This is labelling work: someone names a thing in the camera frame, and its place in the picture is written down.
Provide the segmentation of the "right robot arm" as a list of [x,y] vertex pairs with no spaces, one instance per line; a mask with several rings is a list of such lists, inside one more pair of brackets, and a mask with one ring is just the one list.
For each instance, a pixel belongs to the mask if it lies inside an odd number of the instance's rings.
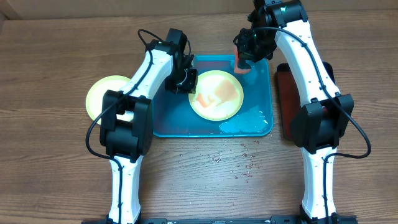
[[300,223],[357,223],[355,216],[337,214],[333,201],[333,154],[353,110],[351,95],[342,95],[329,76],[315,43],[308,15],[300,1],[254,1],[250,29],[234,38],[237,73],[249,62],[270,60],[280,48],[294,78],[300,109],[290,121],[293,142],[304,167]]

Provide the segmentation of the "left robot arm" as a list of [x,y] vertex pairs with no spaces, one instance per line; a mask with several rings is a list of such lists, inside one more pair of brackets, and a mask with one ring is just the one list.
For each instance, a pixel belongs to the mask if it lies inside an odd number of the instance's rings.
[[160,87],[174,94],[194,93],[198,79],[192,67],[194,56],[184,52],[190,47],[185,39],[152,40],[129,83],[104,94],[99,140],[113,170],[106,223],[139,222],[139,175],[153,137],[152,100]]

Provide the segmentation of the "yellow-green plate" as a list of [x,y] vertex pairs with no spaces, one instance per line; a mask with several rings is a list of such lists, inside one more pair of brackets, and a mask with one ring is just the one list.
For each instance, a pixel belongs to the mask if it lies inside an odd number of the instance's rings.
[[103,96],[108,90],[119,91],[130,79],[121,75],[111,75],[97,81],[88,91],[85,105],[88,116],[95,120],[102,112]]
[[192,110],[210,121],[223,121],[233,117],[242,107],[244,91],[232,74],[210,70],[198,76],[194,93],[188,95]]

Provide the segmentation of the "black red lacquer tray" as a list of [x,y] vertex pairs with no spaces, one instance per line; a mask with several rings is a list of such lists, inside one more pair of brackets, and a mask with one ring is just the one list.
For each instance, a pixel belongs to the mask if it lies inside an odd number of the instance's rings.
[[[275,73],[277,92],[279,97],[280,118],[282,122],[282,132],[284,139],[293,141],[290,132],[290,122],[301,110],[300,96],[288,63],[282,63],[277,66]],[[318,135],[321,140],[333,140],[333,127],[335,122],[330,115],[330,107],[333,105],[329,100],[321,102],[323,108],[323,118],[320,124]]]

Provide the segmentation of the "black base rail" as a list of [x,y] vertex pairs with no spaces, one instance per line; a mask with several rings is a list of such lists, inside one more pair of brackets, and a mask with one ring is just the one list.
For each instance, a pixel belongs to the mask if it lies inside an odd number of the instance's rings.
[[[82,224],[106,224],[115,223],[110,219],[98,221],[86,221]],[[166,218],[140,219],[137,223],[141,224],[304,224],[304,223],[326,223],[324,221],[307,222],[298,215],[274,215],[270,218],[234,218],[234,219],[185,219],[167,220]],[[339,216],[331,218],[329,223],[338,224],[358,224],[356,216]]]

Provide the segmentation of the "orange sponge with dark scourer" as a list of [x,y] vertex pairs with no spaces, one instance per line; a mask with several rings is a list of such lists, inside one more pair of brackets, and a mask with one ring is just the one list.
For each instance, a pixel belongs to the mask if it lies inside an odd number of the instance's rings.
[[246,74],[251,71],[251,66],[244,60],[238,57],[238,48],[234,45],[234,73]]

